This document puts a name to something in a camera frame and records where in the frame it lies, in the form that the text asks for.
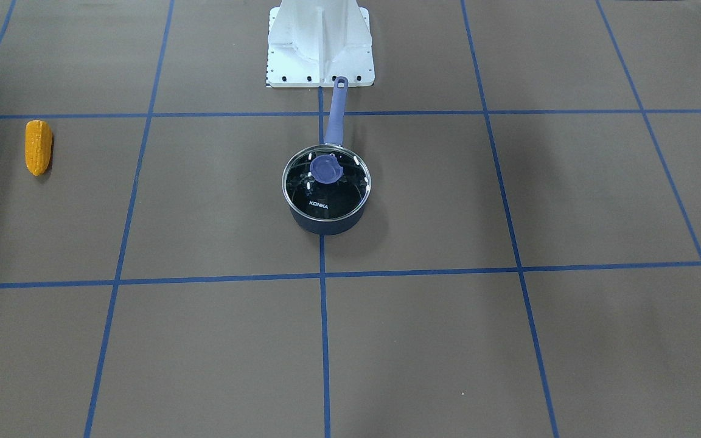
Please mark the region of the glass lid purple knob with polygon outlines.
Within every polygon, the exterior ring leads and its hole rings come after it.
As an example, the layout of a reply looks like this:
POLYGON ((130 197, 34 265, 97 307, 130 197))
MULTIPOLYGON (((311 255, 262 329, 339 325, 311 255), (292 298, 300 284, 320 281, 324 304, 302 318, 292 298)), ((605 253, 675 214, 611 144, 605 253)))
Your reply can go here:
POLYGON ((372 192, 372 175, 358 153, 336 144, 319 144, 290 158, 281 186, 297 215, 340 221, 364 207, 372 192))

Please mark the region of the yellow corn cob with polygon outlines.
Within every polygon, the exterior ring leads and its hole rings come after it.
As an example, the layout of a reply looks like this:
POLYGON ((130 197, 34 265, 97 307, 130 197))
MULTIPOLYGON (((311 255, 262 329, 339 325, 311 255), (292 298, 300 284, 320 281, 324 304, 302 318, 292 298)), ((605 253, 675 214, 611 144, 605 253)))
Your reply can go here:
POLYGON ((32 120, 25 127, 24 159, 33 176, 42 176, 50 167, 54 135, 50 125, 32 120))

